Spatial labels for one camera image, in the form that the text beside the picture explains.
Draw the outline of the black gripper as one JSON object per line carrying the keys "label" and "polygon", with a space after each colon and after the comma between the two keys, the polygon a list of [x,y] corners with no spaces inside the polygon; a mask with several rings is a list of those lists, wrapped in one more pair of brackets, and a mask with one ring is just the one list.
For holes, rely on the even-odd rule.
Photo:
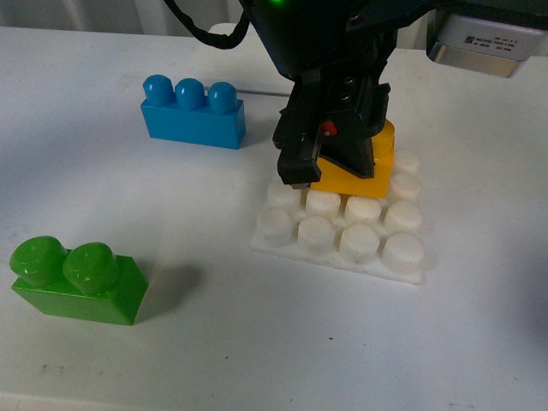
{"label": "black gripper", "polygon": [[[378,80],[396,48],[397,30],[442,5],[441,1],[241,2],[277,71],[295,82],[273,136],[280,150],[277,173],[284,184],[299,189],[320,180],[320,147],[320,157],[351,175],[374,177],[372,137],[384,128],[390,93],[390,85]],[[332,88],[322,77],[329,73],[340,74]],[[321,145],[324,114],[336,133],[324,137]]]}

